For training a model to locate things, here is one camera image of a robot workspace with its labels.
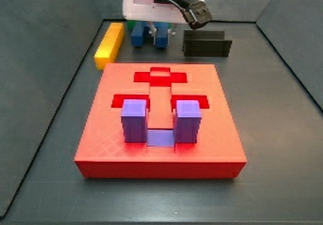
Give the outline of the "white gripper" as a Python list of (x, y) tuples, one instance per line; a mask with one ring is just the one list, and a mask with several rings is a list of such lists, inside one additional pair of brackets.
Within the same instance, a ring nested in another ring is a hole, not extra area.
[(147, 21), (151, 36), (156, 33), (153, 22), (168, 23), (168, 33), (172, 36), (176, 34), (176, 24), (187, 24), (177, 7), (157, 4), (153, 0), (123, 0), (123, 15), (127, 20)]

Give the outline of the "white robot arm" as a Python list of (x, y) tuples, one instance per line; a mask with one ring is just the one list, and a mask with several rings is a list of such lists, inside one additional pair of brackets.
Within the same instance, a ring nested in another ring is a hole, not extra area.
[(123, 0), (123, 15), (127, 20), (187, 24), (191, 29), (212, 20), (204, 0)]

